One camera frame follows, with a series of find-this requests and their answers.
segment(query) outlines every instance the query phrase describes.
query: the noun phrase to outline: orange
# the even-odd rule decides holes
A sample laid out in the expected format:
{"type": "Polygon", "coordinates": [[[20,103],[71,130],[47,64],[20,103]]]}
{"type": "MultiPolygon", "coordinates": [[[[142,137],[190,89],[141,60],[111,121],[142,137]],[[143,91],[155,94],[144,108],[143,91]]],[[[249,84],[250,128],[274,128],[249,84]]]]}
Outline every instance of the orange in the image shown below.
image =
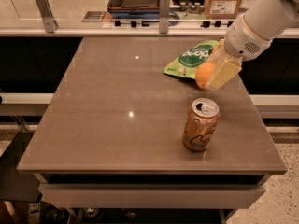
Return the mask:
{"type": "Polygon", "coordinates": [[[202,63],[195,71],[196,84],[204,90],[207,90],[206,83],[215,70],[216,64],[202,63]]]}

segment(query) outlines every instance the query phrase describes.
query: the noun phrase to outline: black cabinet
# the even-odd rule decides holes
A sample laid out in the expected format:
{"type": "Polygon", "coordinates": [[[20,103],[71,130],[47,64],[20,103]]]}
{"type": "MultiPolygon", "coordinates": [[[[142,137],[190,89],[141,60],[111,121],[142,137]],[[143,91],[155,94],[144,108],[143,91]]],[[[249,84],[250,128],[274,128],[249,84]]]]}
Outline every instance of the black cabinet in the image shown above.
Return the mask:
{"type": "Polygon", "coordinates": [[[79,37],[1,37],[0,89],[3,92],[55,92],[79,37]]]}
{"type": "Polygon", "coordinates": [[[299,94],[299,39],[275,39],[240,76],[250,94],[299,94]]]}
{"type": "MultiPolygon", "coordinates": [[[[1,37],[0,89],[55,92],[81,37],[1,37]]],[[[250,94],[299,94],[299,39],[275,39],[240,76],[250,94]]]]}

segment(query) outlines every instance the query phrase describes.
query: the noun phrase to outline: cardboard box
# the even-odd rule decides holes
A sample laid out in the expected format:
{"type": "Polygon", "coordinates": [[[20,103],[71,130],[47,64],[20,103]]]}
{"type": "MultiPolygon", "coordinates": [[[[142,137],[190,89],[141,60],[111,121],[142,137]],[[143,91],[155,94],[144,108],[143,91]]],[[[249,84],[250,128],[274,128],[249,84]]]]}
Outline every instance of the cardboard box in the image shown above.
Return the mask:
{"type": "Polygon", "coordinates": [[[234,19],[242,0],[205,0],[204,11],[209,19],[234,19]]]}

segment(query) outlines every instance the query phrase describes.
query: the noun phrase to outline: gray table top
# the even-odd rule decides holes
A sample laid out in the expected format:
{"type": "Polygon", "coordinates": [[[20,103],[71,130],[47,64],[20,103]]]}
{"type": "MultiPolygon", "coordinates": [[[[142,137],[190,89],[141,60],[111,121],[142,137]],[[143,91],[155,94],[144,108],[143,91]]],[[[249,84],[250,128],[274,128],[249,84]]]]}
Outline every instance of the gray table top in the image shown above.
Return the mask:
{"type": "Polygon", "coordinates": [[[259,173],[286,167],[239,77],[218,91],[164,67],[202,40],[84,38],[18,169],[70,173],[259,173]],[[187,111],[206,97],[221,118],[207,152],[182,144],[187,111]]]}

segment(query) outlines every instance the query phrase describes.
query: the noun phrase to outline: snack bag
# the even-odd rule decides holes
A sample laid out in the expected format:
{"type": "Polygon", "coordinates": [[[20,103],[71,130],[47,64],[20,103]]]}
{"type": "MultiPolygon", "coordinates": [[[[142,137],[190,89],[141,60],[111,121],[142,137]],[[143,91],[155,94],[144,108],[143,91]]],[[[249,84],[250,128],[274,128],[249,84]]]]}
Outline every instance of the snack bag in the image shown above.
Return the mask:
{"type": "Polygon", "coordinates": [[[207,40],[198,44],[169,63],[164,69],[164,73],[176,77],[195,79],[195,70],[206,61],[217,45],[218,41],[214,40],[207,40]]]}

